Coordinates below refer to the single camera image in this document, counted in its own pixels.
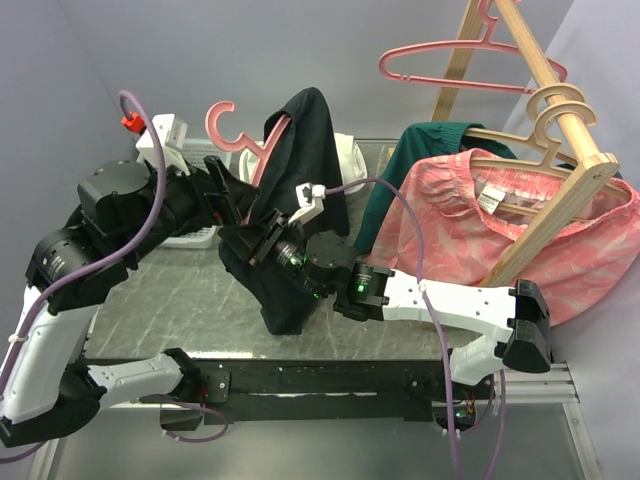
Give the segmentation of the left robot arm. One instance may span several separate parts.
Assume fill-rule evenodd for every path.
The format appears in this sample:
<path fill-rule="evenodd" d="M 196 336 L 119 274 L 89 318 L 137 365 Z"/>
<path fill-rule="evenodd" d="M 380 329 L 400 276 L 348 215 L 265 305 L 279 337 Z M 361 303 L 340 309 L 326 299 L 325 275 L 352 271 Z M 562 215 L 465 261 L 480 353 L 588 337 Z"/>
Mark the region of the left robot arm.
<path fill-rule="evenodd" d="M 202 398 L 200 368 L 181 349 L 111 366 L 83 354 L 110 291 L 166 239 L 237 225 L 258 197 L 216 156 L 202 168 L 112 161 L 78 186 L 79 206 L 30 259 L 24 309 L 1 368 L 1 440 L 7 447 L 71 435 L 100 411 L 142 397 Z"/>

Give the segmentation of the pink hanger front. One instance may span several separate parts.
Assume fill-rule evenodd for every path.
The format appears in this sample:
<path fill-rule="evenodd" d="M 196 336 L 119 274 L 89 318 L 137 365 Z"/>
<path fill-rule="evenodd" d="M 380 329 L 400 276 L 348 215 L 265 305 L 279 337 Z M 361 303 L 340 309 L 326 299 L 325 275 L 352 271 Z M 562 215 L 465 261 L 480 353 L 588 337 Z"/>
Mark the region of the pink hanger front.
<path fill-rule="evenodd" d="M 253 210 L 259 210 L 261 208 L 260 203 L 268 198 L 272 188 L 268 185 L 266 178 L 268 167 L 271 164 L 271 160 L 274 157 L 276 147 L 279 141 L 286 133 L 289 124 L 291 123 L 291 116 L 287 113 L 281 114 L 276 123 L 267 132 L 267 137 L 261 145 L 253 140 L 247 133 L 241 132 L 235 140 L 227 140 L 220 133 L 218 126 L 220 117 L 226 113 L 233 113 L 235 111 L 235 104 L 231 101 L 220 101 L 213 104 L 205 115 L 204 126 L 206 133 L 211 142 L 226 152 L 241 152 L 245 148 L 251 150 L 258 157 L 258 163 L 255 167 L 252 179 L 249 183 L 253 186 L 260 188 L 260 195 L 254 202 L 249 215 L 239 225 L 247 224 L 252 215 Z"/>

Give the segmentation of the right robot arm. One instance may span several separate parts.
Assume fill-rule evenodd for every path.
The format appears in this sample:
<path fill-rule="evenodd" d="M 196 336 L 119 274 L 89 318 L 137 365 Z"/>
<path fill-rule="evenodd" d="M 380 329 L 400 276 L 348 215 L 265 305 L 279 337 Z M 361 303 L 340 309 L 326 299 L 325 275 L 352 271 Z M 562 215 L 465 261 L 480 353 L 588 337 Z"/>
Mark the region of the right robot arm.
<path fill-rule="evenodd" d="M 364 263 L 333 231 L 310 237 L 299 222 L 275 211 L 259 225 L 252 260 L 278 265 L 314 297 L 333 297 L 334 311 L 351 320 L 418 321 L 477 334 L 446 351 L 440 391 L 460 398 L 503 368 L 543 374 L 552 363 L 550 307 L 539 286 L 472 287 L 418 280 L 399 270 Z"/>

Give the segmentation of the dark navy shorts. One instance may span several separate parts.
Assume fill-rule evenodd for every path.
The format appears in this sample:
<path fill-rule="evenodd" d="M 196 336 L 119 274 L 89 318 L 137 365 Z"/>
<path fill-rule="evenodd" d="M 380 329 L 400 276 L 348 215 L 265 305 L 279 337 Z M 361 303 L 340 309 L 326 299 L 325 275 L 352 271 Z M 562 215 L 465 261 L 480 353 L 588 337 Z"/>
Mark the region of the dark navy shorts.
<path fill-rule="evenodd" d="M 322 92 L 308 87 L 294 95 L 264 124 L 269 134 L 276 121 L 290 123 L 279 138 L 259 182 L 261 194 L 249 222 L 274 211 L 291 215 L 299 208 L 295 188 L 307 182 L 328 188 L 343 184 L 329 106 Z M 285 269 L 271 262 L 254 266 L 241 260 L 225 241 L 218 247 L 225 269 L 254 296 L 272 335 L 298 335 L 313 313 L 317 300 Z"/>

